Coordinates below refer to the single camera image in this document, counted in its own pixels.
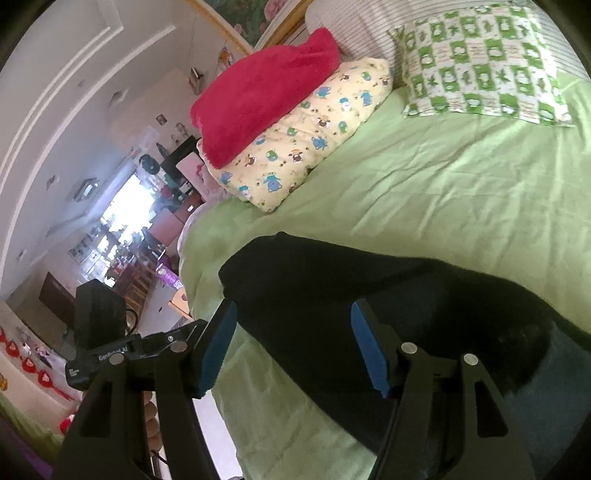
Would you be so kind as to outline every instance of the ceiling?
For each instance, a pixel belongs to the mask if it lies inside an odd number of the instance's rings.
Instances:
[[[148,86],[184,68],[178,2],[56,0],[0,72],[0,299],[132,171],[106,133]],[[74,202],[91,177],[102,192]]]

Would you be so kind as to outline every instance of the cartoon print pillowcase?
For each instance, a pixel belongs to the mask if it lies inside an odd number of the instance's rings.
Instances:
[[[212,176],[228,192],[272,212],[350,138],[392,90],[388,62],[342,63],[306,100]]]
[[[571,124],[556,63],[529,8],[464,8],[388,32],[402,50],[407,116],[452,111]]]

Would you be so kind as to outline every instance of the pillow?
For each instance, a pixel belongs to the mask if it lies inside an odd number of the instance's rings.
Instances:
[[[223,72],[190,112],[211,165],[227,165],[318,88],[339,62],[335,40],[321,28],[302,45],[265,48]]]
[[[376,57],[386,59],[394,70],[394,86],[402,86],[402,55],[387,33],[388,27],[404,25],[442,12],[484,5],[493,0],[314,0],[306,10],[306,28],[326,27],[334,36],[344,61]],[[537,17],[548,49],[559,70],[589,80],[560,29],[548,14],[530,0],[526,3]]]
[[[386,60],[342,63],[307,99],[210,172],[230,193],[272,212],[350,138],[392,90]]]
[[[465,8],[389,32],[403,50],[407,116],[452,111],[571,124],[556,64],[529,8]]]

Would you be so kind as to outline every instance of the red decoration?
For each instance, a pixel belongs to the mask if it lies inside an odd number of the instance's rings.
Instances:
[[[35,366],[33,360],[31,360],[31,357],[29,356],[22,361],[22,369],[30,374],[34,374],[37,372],[37,367]]]
[[[6,353],[13,358],[16,358],[19,356],[18,347],[17,347],[17,344],[14,343],[14,340],[10,340],[10,342],[8,342],[6,344]]]
[[[37,381],[39,385],[45,388],[53,388],[53,382],[51,381],[51,377],[45,370],[39,370],[39,374],[37,375]]]

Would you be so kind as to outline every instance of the black cloth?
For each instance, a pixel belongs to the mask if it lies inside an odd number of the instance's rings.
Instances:
[[[366,298],[403,342],[430,355],[475,353],[521,428],[538,478],[552,475],[578,433],[581,445],[590,438],[584,422],[591,386],[583,384],[591,383],[591,340],[515,283],[441,261],[376,255],[285,233],[253,240],[219,277],[224,296],[238,305],[241,326],[374,453],[392,400],[373,389],[350,328],[358,298]],[[572,395],[556,394],[555,385]],[[569,468],[582,468],[579,459]]]

